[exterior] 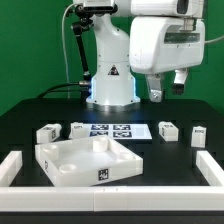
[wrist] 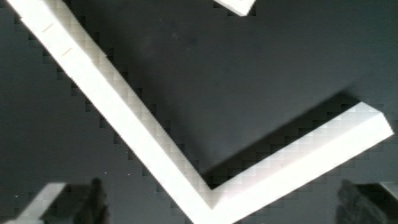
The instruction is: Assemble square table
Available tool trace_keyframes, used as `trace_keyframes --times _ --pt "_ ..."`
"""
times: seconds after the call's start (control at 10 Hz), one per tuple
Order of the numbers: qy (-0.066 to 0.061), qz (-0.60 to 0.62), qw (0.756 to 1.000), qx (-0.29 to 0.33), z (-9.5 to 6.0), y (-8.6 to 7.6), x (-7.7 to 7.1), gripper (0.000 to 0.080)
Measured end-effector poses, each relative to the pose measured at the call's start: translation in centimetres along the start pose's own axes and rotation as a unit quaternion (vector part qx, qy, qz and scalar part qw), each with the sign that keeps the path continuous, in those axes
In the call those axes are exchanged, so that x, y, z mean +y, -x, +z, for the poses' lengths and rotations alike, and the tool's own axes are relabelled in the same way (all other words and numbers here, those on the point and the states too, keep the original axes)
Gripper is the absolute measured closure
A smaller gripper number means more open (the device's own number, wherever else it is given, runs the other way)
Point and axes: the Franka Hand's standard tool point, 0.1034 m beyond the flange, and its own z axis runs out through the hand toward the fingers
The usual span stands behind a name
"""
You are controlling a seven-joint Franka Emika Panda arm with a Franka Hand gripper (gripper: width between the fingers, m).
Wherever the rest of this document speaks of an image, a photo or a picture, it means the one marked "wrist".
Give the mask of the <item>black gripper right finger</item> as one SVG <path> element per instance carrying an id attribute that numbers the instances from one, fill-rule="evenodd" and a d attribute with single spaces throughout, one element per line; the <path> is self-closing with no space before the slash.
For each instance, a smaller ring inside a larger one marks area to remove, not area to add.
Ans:
<path id="1" fill-rule="evenodd" d="M 398 224 L 398 181 L 341 181 L 336 224 Z"/>

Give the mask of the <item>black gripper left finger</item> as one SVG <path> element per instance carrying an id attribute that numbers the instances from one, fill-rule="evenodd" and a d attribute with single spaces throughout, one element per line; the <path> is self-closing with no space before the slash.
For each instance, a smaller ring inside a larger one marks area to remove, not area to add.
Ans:
<path id="1" fill-rule="evenodd" d="M 89 184 L 48 183 L 10 224 L 108 224 L 101 180 Z"/>

